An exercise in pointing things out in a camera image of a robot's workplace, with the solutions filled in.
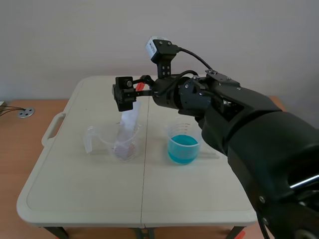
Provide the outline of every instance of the cup of blue liquid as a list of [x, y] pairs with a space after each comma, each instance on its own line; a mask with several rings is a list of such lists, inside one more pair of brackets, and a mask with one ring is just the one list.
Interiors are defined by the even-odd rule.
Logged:
[[183, 122], [183, 118], [176, 118], [167, 128], [169, 157], [176, 163], [188, 164], [199, 153], [201, 130], [196, 122]]

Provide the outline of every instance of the clear plastic beaker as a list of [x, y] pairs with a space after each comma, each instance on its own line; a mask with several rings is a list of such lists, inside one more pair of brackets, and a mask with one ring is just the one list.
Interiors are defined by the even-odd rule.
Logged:
[[139, 153], [139, 132], [142, 126], [135, 124], [132, 137], [125, 141], [117, 141], [118, 133], [123, 130], [120, 123], [110, 126], [91, 126], [85, 131], [83, 141], [86, 153], [92, 151], [92, 137], [98, 137], [103, 142], [107, 151], [114, 154], [121, 161], [129, 161]]
[[174, 162], [187, 164], [197, 157], [202, 137], [196, 122], [188, 123], [177, 117], [167, 127], [167, 135], [167, 152]]

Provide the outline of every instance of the wooden surface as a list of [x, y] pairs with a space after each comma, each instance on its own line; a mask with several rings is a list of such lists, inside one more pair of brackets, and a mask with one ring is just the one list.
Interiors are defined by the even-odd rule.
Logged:
[[[272, 100], [284, 110], [277, 97]], [[0, 117], [0, 239], [54, 239], [45, 229], [27, 225], [16, 212], [17, 198], [43, 146], [41, 139], [52, 118], [63, 111], [67, 100], [14, 101], [10, 106], [34, 107], [29, 118], [18, 111]], [[230, 227], [172, 227], [155, 230], [157, 239], [223, 239]], [[257, 224], [245, 229], [244, 239], [261, 239]], [[68, 228], [71, 239], [134, 239], [126, 228]]]

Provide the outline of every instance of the wire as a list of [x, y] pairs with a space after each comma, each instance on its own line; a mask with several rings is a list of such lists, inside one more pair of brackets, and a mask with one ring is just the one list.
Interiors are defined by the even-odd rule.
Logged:
[[263, 236], [264, 236], [264, 239], [270, 239], [270, 238], [269, 238], [269, 235], [268, 235], [268, 232], [267, 232], [267, 230], [266, 230], [265, 224], [263, 223], [263, 220], [262, 220], [262, 218], [260, 217], [259, 213], [257, 213], [257, 219], [258, 219], [258, 224], [259, 224], [261, 233], [262, 233]]
[[5, 109], [5, 110], [2, 110], [2, 111], [0, 111], [0, 112], [3, 112], [3, 111], [12, 111], [13, 109]]
[[21, 107], [15, 107], [15, 106], [3, 106], [5, 108], [15, 108], [15, 109], [20, 109], [20, 110], [25, 110], [25, 108], [21, 108]]
[[156, 96], [161, 96], [165, 94], [168, 91], [168, 89], [172, 87], [172, 85], [174, 85], [180, 78], [182, 78], [186, 74], [193, 74], [195, 76], [198, 76], [197, 72], [195, 71], [192, 71], [192, 70], [183, 71], [182, 73], [178, 74], [165, 89], [158, 92]]
[[20, 111], [21, 109], [13, 109], [13, 110], [9, 110], [9, 111], [7, 111], [7, 112], [4, 112], [3, 114], [1, 114], [0, 116], [3, 116], [3, 115], [5, 115], [6, 113], [9, 113], [9, 112], [11, 112], [11, 111]]
[[195, 53], [189, 51], [189, 50], [186, 50], [184, 48], [179, 48], [179, 51], [182, 51], [182, 52], [185, 52], [193, 57], [195, 57], [197, 60], [199, 60], [201, 63], [203, 63], [209, 70], [212, 70], [213, 68], [210, 67], [210, 65], [208, 65], [202, 58], [200, 58], [199, 56], [197, 56]]

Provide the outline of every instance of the black robotic arm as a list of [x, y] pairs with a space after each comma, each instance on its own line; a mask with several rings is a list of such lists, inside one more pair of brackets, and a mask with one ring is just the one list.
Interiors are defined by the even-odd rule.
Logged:
[[[265, 238], [264, 225], [279, 239], [318, 239], [318, 131], [166, 38], [151, 38], [146, 48], [158, 66], [158, 79], [117, 77], [113, 94], [119, 111], [132, 109], [136, 97], [152, 96], [159, 106], [195, 117], [203, 140], [227, 155]], [[191, 70], [171, 74], [170, 62], [180, 51], [200, 60], [208, 68], [206, 76]], [[137, 92], [133, 84], [139, 82], [150, 90]]]

